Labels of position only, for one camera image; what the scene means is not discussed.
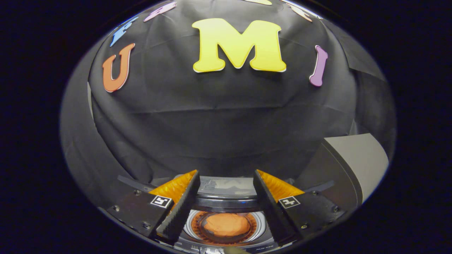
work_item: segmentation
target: orange letter u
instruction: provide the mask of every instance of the orange letter u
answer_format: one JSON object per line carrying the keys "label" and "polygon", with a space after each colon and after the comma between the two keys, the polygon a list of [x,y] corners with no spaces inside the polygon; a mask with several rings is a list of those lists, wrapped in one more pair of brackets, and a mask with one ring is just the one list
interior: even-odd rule
{"label": "orange letter u", "polygon": [[116,55],[109,57],[102,65],[104,69],[104,88],[107,92],[114,92],[120,89],[124,85],[124,83],[126,83],[127,77],[129,76],[130,51],[133,49],[133,47],[135,47],[135,43],[125,46],[119,52],[119,55],[121,56],[121,67],[117,79],[114,80],[112,77],[112,66]]}

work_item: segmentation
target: black fabric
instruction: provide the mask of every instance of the black fabric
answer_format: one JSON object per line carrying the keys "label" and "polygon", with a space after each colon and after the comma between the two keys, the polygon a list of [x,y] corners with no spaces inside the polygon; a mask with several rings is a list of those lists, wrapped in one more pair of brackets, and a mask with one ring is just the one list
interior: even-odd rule
{"label": "black fabric", "polygon": [[[149,182],[193,169],[235,177],[261,169],[296,178],[322,138],[349,134],[357,83],[341,44],[320,20],[311,23],[280,1],[182,0],[143,22],[154,9],[139,14],[112,47],[112,35],[107,38],[89,75],[97,130],[132,177]],[[207,18],[223,18],[239,32],[254,20],[278,24],[287,70],[253,70],[254,49],[236,69],[219,49],[226,61],[222,71],[194,72],[199,30],[191,24]],[[102,64],[130,43],[136,45],[128,80],[108,93]],[[321,87],[309,83],[315,45],[329,55]],[[113,62],[113,77],[119,62]]]}
{"label": "black fabric", "polygon": [[357,71],[358,99],[355,121],[358,133],[371,133],[392,160],[396,149],[396,106],[389,85],[370,74]]}
{"label": "black fabric", "polygon": [[339,40],[345,55],[347,56],[348,66],[351,69],[368,73],[382,81],[386,81],[383,72],[380,70],[373,57],[359,42],[330,21],[324,19],[322,22]]}
{"label": "black fabric", "polygon": [[60,138],[71,175],[98,207],[110,207],[130,187],[117,180],[131,177],[98,134],[88,104],[89,67],[102,41],[93,46],[74,70],[61,106]]}

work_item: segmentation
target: blue letter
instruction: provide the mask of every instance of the blue letter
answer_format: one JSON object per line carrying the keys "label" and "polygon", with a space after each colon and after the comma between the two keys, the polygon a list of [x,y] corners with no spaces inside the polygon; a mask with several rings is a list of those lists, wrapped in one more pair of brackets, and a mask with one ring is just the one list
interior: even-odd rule
{"label": "blue letter", "polygon": [[110,44],[110,47],[113,46],[113,44],[126,33],[126,29],[129,28],[132,25],[132,22],[135,21],[137,18],[138,17],[133,18],[125,26],[121,27],[118,31],[116,31],[113,34],[113,41],[112,44]]}

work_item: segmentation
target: yellow letter m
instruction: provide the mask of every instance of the yellow letter m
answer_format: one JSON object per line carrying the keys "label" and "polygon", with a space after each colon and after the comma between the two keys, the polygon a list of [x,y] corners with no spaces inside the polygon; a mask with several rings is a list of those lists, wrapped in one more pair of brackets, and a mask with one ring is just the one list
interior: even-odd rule
{"label": "yellow letter m", "polygon": [[240,34],[224,19],[203,19],[193,23],[199,29],[199,61],[193,64],[195,72],[221,71],[224,60],[218,58],[218,45],[232,65],[240,69],[253,47],[254,58],[250,61],[253,69],[259,71],[286,70],[279,49],[278,25],[255,20]]}

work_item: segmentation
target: pink letter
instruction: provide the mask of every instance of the pink letter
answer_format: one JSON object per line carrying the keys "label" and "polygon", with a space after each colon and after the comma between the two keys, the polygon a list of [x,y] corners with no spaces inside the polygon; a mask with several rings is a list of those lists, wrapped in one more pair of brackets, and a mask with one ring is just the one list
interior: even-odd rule
{"label": "pink letter", "polygon": [[328,54],[319,45],[315,46],[315,50],[317,51],[317,62],[315,63],[314,73],[309,77],[309,82],[315,86],[321,86]]}
{"label": "pink letter", "polygon": [[159,14],[162,14],[164,12],[167,12],[167,11],[171,10],[172,8],[174,8],[174,7],[176,7],[176,2],[164,5],[164,6],[160,7],[160,8],[158,8],[158,9],[156,9],[155,11],[151,12],[151,14],[149,14],[149,16],[147,16],[147,18],[145,18],[143,20],[143,22],[146,22],[146,21],[148,21],[150,19],[153,19],[153,18],[155,18],[155,16],[157,16]]}

